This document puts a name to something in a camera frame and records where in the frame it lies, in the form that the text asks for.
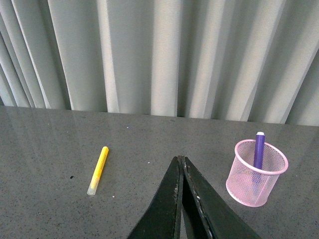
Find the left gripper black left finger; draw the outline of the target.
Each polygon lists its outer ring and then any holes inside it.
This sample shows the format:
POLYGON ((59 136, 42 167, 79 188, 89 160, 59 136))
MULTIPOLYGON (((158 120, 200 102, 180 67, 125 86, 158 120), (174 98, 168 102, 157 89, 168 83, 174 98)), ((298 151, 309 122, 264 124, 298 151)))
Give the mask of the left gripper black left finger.
POLYGON ((174 157, 148 209, 130 232, 128 238, 180 238, 182 192, 182 166, 179 159, 174 157))

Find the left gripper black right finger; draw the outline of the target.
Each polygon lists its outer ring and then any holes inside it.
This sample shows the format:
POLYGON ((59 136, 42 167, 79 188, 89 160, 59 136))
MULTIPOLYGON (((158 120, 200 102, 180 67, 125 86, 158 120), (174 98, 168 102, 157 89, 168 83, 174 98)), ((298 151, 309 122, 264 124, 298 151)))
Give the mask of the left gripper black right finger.
POLYGON ((259 239, 220 197, 194 164, 181 158, 183 217, 189 239, 259 239))

